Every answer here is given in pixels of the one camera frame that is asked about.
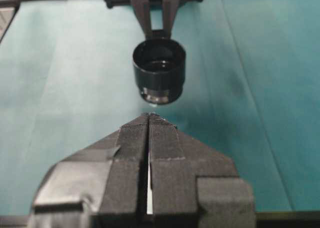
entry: teal cloth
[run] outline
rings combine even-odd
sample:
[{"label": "teal cloth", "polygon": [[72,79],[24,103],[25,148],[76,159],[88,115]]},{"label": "teal cloth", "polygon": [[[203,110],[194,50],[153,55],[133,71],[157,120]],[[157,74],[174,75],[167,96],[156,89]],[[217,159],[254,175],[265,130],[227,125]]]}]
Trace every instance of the teal cloth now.
[{"label": "teal cloth", "polygon": [[0,44],[0,215],[27,214],[52,164],[153,111],[232,157],[257,211],[320,210],[319,16],[320,0],[183,5],[183,94],[151,107],[133,78],[144,36],[129,6],[22,3]]}]

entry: gray surface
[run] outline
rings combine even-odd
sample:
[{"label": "gray surface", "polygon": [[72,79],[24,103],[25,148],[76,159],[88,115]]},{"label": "gray surface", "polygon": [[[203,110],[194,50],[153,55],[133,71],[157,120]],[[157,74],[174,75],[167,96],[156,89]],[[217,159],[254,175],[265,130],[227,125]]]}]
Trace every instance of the gray surface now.
[{"label": "gray surface", "polygon": [[90,211],[97,213],[103,201],[111,166],[112,161],[58,163],[40,189],[34,206],[87,202]]},{"label": "gray surface", "polygon": [[14,12],[14,7],[0,8],[0,41],[15,14]]},{"label": "gray surface", "polygon": [[199,228],[256,227],[252,188],[240,178],[198,178],[197,197],[204,215]]}]

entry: black clamp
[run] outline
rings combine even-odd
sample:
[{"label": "black clamp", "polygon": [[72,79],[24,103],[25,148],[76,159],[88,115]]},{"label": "black clamp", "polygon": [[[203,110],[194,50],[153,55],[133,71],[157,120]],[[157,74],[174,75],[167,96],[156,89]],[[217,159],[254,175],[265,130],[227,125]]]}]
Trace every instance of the black clamp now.
[{"label": "black clamp", "polygon": [[156,114],[142,114],[55,164],[28,222],[28,228],[255,225],[253,191],[233,161]]}]

